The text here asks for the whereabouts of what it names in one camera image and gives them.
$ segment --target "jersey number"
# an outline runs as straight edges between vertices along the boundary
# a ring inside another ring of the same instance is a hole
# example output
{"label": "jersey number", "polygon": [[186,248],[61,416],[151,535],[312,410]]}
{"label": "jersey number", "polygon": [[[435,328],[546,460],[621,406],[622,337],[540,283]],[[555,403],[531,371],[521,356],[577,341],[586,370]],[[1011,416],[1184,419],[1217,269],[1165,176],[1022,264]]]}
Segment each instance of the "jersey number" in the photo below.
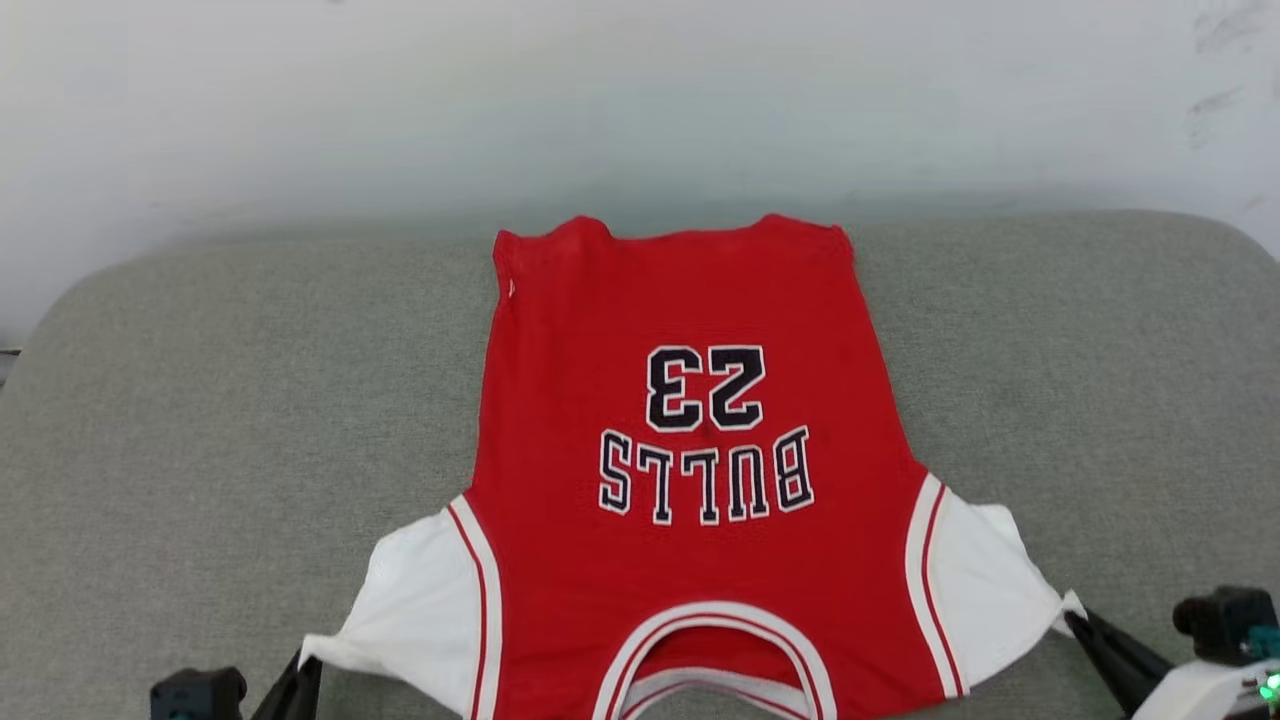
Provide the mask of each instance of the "jersey number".
{"label": "jersey number", "polygon": [[[708,369],[726,375],[707,405],[712,423],[722,430],[749,430],[764,419],[759,402],[744,402],[764,378],[764,350],[759,345],[713,345],[707,348]],[[687,433],[703,424],[703,401],[685,396],[685,375],[703,372],[703,356],[684,345],[663,345],[649,354],[649,427],[659,433]]]}

